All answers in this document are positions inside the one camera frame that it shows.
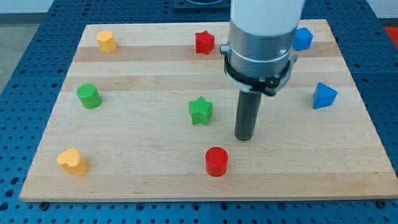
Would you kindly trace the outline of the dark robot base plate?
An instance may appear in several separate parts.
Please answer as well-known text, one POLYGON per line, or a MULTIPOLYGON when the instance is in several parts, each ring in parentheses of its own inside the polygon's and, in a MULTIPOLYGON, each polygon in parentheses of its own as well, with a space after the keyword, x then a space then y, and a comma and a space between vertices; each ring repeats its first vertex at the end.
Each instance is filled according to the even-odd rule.
POLYGON ((230 0, 171 0, 174 11, 212 12, 229 10, 230 0))

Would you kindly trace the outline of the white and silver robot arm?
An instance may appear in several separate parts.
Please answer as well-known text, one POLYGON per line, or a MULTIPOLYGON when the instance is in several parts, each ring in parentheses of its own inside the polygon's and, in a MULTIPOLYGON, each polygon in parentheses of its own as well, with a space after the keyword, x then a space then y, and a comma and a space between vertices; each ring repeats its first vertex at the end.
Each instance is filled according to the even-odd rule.
POLYGON ((291 54, 305 0, 232 0, 221 45, 224 72, 245 93, 275 95, 289 80, 291 54))

